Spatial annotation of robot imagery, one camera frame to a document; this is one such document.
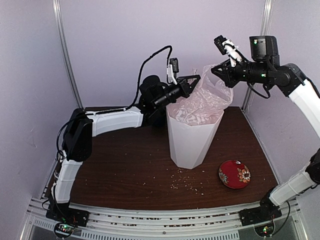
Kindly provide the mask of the translucent pink plastic bag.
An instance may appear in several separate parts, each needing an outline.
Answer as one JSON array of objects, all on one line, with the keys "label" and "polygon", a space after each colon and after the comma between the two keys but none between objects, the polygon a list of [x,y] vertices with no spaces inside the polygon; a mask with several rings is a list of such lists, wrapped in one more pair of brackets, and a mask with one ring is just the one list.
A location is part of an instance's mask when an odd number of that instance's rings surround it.
[{"label": "translucent pink plastic bag", "polygon": [[180,98],[166,107],[174,120],[189,126],[215,124],[233,102],[234,91],[212,74],[214,64],[202,69],[200,81],[188,98]]}]

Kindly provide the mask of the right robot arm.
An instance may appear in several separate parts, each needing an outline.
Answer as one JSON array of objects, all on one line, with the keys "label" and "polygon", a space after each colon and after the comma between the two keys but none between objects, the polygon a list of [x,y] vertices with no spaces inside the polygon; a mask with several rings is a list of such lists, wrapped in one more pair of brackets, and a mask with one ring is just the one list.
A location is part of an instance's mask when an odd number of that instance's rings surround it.
[{"label": "right robot arm", "polygon": [[[294,63],[281,64],[277,38],[272,35],[249,37],[251,60],[248,60],[231,39],[219,35],[213,40],[227,60],[211,68],[228,88],[245,82],[249,89],[261,84],[263,98],[270,98],[270,90],[277,87],[300,110],[316,135],[320,134],[320,93],[315,84]],[[270,222],[282,215],[280,206],[320,184],[320,152],[293,174],[287,181],[270,189],[254,208],[241,210],[243,226]]]}]

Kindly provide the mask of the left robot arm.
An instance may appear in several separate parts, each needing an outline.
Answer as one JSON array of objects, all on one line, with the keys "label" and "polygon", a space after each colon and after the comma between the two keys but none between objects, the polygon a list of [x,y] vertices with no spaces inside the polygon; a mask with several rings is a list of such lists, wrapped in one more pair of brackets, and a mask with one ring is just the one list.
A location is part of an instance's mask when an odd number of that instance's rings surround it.
[{"label": "left robot arm", "polygon": [[200,75],[178,77],[166,84],[157,75],[146,77],[138,90],[137,104],[131,107],[102,111],[85,111],[77,108],[62,127],[62,145],[57,146],[58,171],[49,194],[46,217],[72,227],[85,227],[89,212],[70,208],[70,194],[76,175],[85,160],[92,154],[92,139],[100,134],[127,128],[160,125],[166,115],[166,106],[188,98]]}]

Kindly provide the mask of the white faceted trash bin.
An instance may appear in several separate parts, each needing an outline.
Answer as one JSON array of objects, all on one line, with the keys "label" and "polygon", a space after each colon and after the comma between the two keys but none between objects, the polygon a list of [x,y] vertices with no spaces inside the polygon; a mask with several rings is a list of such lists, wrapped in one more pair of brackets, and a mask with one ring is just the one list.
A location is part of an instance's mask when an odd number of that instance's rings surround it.
[{"label": "white faceted trash bin", "polygon": [[179,168],[194,169],[201,165],[218,130],[223,110],[211,115],[174,117],[173,108],[167,107],[167,127],[170,158]]}]

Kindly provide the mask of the red floral plate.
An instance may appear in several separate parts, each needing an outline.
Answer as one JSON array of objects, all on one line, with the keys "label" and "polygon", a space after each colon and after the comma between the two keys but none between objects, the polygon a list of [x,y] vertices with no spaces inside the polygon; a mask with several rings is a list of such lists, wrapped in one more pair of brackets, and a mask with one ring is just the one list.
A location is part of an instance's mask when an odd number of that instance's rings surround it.
[{"label": "red floral plate", "polygon": [[220,181],[228,188],[240,190],[251,182],[249,168],[238,160],[227,160],[218,169]]}]

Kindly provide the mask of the right base circuit board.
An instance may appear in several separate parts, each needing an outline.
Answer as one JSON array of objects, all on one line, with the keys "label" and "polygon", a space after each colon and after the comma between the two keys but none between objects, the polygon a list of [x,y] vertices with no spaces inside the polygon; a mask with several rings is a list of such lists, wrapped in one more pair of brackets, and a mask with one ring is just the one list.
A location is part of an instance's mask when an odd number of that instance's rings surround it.
[{"label": "right base circuit board", "polygon": [[269,237],[275,231],[275,224],[272,222],[257,225],[254,227],[255,233],[260,237]]}]

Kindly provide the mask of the base circuit board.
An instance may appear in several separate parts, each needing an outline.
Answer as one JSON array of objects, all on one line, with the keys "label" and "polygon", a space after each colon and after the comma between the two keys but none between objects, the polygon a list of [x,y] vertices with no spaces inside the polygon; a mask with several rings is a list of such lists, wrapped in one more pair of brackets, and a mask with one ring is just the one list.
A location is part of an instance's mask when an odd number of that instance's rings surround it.
[{"label": "base circuit board", "polygon": [[53,228],[54,234],[59,238],[68,238],[70,237],[75,230],[75,227],[73,225],[64,223],[64,222],[58,222],[55,224]]},{"label": "base circuit board", "polygon": [[275,231],[275,224],[272,222],[257,225],[254,227],[255,233],[260,237],[269,237]]}]

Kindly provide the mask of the left base circuit board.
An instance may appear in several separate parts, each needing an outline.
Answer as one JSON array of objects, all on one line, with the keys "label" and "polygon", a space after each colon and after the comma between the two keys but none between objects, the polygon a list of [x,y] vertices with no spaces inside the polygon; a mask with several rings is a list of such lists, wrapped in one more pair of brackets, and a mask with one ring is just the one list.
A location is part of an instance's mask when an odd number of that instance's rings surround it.
[{"label": "left base circuit board", "polygon": [[53,228],[54,234],[59,238],[68,238],[70,237],[75,230],[75,227],[73,225],[64,223],[64,222],[58,222],[55,224]]}]

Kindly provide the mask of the aluminium corner post left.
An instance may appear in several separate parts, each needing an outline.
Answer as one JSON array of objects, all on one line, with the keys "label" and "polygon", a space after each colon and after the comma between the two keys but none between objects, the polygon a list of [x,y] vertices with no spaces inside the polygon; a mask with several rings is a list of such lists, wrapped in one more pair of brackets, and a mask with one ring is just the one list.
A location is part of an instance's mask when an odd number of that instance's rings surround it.
[{"label": "aluminium corner post left", "polygon": [[63,16],[62,16],[62,11],[61,11],[61,1],[60,0],[53,0],[52,1],[52,6],[53,6],[53,12],[54,12],[54,17],[57,25],[57,30],[58,30],[58,35],[59,35],[59,41],[61,45],[61,50],[62,50],[62,56],[63,56],[63,61],[68,77],[68,81],[71,86],[71,90],[73,93],[73,96],[75,98],[76,104],[79,108],[83,109],[83,103],[80,97],[80,93],[78,90],[78,86],[75,80],[75,75],[70,59],[70,54],[68,50],[68,44],[67,44],[67,39],[66,39],[66,34],[65,34],[65,29],[64,29],[64,23],[63,23]]}]

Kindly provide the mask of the aluminium front rail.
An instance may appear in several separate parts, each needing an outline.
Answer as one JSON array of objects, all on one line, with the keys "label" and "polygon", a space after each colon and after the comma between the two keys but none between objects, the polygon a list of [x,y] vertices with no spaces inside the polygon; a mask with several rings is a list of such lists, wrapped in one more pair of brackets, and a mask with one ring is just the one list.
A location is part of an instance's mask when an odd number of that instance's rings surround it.
[{"label": "aluminium front rail", "polygon": [[[46,218],[43,199],[31,198],[19,240],[59,240],[53,233],[56,222]],[[89,212],[85,227],[78,227],[67,240],[308,240],[296,200],[290,215],[272,237],[256,230],[263,224],[243,226],[240,210],[258,207],[258,202],[189,210],[125,210],[71,203]]]}]

